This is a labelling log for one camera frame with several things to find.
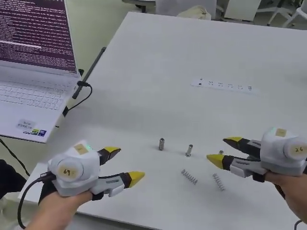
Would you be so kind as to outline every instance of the cable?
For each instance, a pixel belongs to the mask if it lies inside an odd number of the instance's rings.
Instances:
[[[14,157],[22,166],[22,168],[25,171],[25,174],[27,174],[27,176],[30,176],[30,173],[28,172],[28,170],[26,169],[24,163],[18,159],[18,157],[10,150],[10,148],[4,143],[4,141],[0,138],[0,143],[9,151],[9,153],[12,155],[12,157]]]
[[[295,223],[295,225],[294,225],[294,230],[297,230],[297,226],[298,226],[298,224],[300,224],[300,223],[302,223],[301,220],[298,220],[298,221]]]
[[[91,92],[90,92],[90,94],[89,94],[86,98],[84,98],[82,101],[80,101],[80,102],[77,103],[75,106],[73,106],[72,108],[70,108],[70,109],[68,110],[68,112],[69,112],[70,110],[74,109],[75,107],[77,107],[78,105],[80,105],[82,102],[86,101],[86,100],[92,95],[92,93],[93,93],[93,88],[92,88],[92,86],[91,86],[89,83],[84,82],[84,81],[79,81],[79,82],[77,83],[77,85],[78,85],[78,86],[83,86],[83,87],[90,87],[90,88],[91,88]]]
[[[21,210],[22,210],[22,207],[23,207],[23,204],[24,204],[24,199],[25,199],[25,196],[27,195],[27,192],[29,191],[29,189],[35,185],[36,183],[39,183],[39,182],[46,182],[46,181],[52,181],[52,180],[55,180],[55,175],[52,174],[52,172],[47,172],[47,173],[44,173],[40,176],[40,178],[37,178],[36,180],[34,180],[33,182],[31,182],[28,187],[24,190],[24,193],[23,195],[21,196],[21,199],[20,199],[20,202],[19,202],[19,205],[18,205],[18,209],[17,209],[17,221],[18,221],[18,224],[19,226],[22,228],[22,229],[25,229],[26,226],[23,224],[23,221],[21,220]]]

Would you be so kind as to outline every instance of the white chair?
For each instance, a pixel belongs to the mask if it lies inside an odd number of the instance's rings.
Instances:
[[[261,12],[274,12],[272,17],[268,21],[267,26],[271,25],[271,22],[273,21],[273,19],[276,17],[276,15],[278,13],[280,13],[286,19],[290,19],[291,18],[290,14],[292,13],[292,10],[283,7],[285,2],[286,2],[286,0],[280,0],[276,7],[269,7],[269,8],[264,8],[264,9],[258,9],[257,13],[261,13]]]
[[[283,28],[286,28],[298,15],[307,20],[307,0],[304,0],[301,7],[296,9],[295,14],[283,24]]]

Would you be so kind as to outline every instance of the metal spring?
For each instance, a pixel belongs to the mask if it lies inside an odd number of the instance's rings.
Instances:
[[[225,190],[225,187],[224,187],[224,185],[223,185],[223,183],[222,183],[221,178],[220,178],[216,173],[213,174],[212,177],[213,177],[213,179],[215,180],[215,182],[216,182],[217,186],[219,187],[219,189],[220,189],[221,191],[224,191],[224,190]]]
[[[181,174],[184,175],[189,181],[191,181],[194,185],[197,183],[197,179],[192,176],[188,171],[185,169],[181,171]]]
[[[164,142],[165,142],[164,138],[161,138],[160,142],[159,142],[159,150],[160,151],[163,151],[163,149],[164,149]]]

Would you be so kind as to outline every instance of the hand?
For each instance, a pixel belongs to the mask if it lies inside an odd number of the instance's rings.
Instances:
[[[289,208],[307,224],[307,175],[292,177],[268,172],[265,179],[282,188]]]
[[[57,192],[46,196],[39,204],[38,212],[27,230],[63,230],[72,220],[79,206],[92,199],[91,192],[61,197]]]

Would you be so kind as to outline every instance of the floor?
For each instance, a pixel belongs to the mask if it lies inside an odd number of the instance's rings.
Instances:
[[[134,5],[123,3],[121,0],[67,0],[67,3],[78,68],[84,69],[85,71],[90,68],[101,48],[108,45],[126,14],[130,11],[139,11]],[[154,9],[148,10],[149,13],[154,13]],[[271,15],[272,13],[270,12],[259,13],[256,15],[252,24],[266,25]],[[280,27],[284,21],[285,18],[278,15],[272,22],[272,26]],[[305,22],[298,18],[294,23],[295,26],[293,28],[295,29],[307,29],[307,21]],[[3,140],[25,163],[29,171],[33,170],[36,162],[44,158],[44,145],[7,138]],[[5,159],[8,164],[12,165],[18,172],[24,175],[20,165],[2,146],[0,146],[0,159]],[[17,225],[17,194],[8,195],[7,199],[9,199],[8,204],[3,210],[2,215],[0,214],[0,223],[2,227],[5,226],[5,229],[10,230],[14,229]],[[26,204],[23,209],[24,222],[27,222],[35,212],[36,206]],[[100,221],[105,223],[104,229],[106,230],[131,229],[127,225],[119,225],[112,221],[101,219]]]

